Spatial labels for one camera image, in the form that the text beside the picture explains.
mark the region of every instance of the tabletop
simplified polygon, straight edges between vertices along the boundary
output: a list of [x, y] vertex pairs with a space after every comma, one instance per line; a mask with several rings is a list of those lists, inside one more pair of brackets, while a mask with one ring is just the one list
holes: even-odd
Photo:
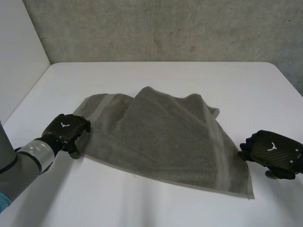
[[[265, 62], [57, 63], [40, 78], [4, 125], [14, 147], [58, 114], [72, 113], [93, 94], [135, 96], [143, 87], [176, 97], [198, 93], [218, 107], [234, 143], [258, 130], [303, 143], [303, 98]], [[272, 180], [249, 163], [254, 200], [205, 192], [129, 174], [88, 158], [59, 153], [0, 215], [3, 227], [296, 226], [303, 223], [303, 177]]]

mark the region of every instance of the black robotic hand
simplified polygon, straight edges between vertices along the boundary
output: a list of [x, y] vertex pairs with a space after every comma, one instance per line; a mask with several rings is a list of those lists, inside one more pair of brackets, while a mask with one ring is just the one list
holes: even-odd
[[81, 155], [75, 141], [84, 131], [90, 132], [90, 121], [72, 114], [60, 114], [47, 126], [39, 140], [49, 144], [55, 154], [63, 150], [73, 159], [78, 159]]
[[258, 131], [240, 148], [240, 158], [267, 167], [269, 178], [295, 179], [295, 174], [303, 173], [303, 145], [285, 136]]

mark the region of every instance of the gray wall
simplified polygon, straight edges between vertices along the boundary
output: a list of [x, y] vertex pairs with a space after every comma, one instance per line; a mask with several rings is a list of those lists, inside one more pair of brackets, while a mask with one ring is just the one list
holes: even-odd
[[51, 63], [267, 61], [303, 94], [302, 0], [23, 0]]

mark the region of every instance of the gray towel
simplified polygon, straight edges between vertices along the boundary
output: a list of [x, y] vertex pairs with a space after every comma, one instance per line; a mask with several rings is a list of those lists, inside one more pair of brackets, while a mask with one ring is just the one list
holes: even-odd
[[176, 98], [145, 87], [135, 97], [101, 94], [74, 112], [91, 121], [77, 141], [85, 156], [129, 173], [253, 199], [248, 166], [198, 94]]

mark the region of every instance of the logo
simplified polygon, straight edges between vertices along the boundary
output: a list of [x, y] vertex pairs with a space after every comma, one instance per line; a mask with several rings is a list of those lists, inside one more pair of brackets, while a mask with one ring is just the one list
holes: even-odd
[[62, 125], [62, 128], [70, 126], [70, 124], [65, 125], [63, 123], [61, 123], [61, 125]]
[[271, 151], [271, 150], [276, 150], [277, 149], [276, 146], [275, 146], [275, 144], [273, 142], [271, 142], [271, 143], [273, 145], [273, 148], [272, 149], [268, 149], [267, 151]]

